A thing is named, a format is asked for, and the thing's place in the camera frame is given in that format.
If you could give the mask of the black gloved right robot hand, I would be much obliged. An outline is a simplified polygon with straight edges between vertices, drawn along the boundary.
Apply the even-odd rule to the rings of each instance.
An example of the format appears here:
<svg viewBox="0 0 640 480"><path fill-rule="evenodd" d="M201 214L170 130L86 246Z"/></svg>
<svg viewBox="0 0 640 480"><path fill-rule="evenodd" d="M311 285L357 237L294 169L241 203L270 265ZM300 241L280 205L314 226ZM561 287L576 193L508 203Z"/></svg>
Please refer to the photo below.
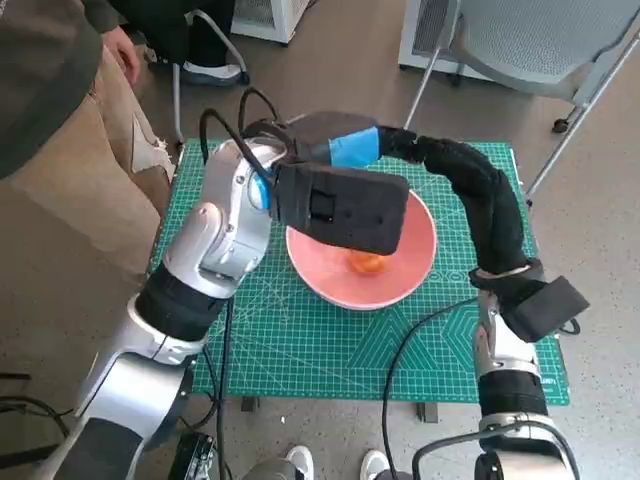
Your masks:
<svg viewBox="0 0 640 480"><path fill-rule="evenodd" d="M420 136L415 148L427 171L445 176L463 203L478 267L489 274L524 267L522 218L505 173L466 143Z"/></svg>

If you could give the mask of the person's hand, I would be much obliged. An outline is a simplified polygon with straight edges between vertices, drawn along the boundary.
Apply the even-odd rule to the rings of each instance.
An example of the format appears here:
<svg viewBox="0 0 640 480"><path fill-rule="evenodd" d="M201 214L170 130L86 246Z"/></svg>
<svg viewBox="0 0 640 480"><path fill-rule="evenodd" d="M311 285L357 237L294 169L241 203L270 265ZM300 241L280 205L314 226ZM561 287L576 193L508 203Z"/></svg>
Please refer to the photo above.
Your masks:
<svg viewBox="0 0 640 480"><path fill-rule="evenodd" d="M112 53L131 85L135 85L140 74L140 61L133 42L121 27L102 34L104 45Z"/></svg>

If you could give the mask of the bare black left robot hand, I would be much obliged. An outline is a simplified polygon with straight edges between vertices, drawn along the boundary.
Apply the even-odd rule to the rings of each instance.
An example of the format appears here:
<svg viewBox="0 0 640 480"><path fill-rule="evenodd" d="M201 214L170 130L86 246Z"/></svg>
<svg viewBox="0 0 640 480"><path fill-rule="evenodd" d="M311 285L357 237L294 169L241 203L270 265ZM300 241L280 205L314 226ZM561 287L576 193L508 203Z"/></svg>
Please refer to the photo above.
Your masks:
<svg viewBox="0 0 640 480"><path fill-rule="evenodd" d="M339 168L366 168L384 156L412 160L418 135L365 115L319 111L285 123L297 157Z"/></svg>

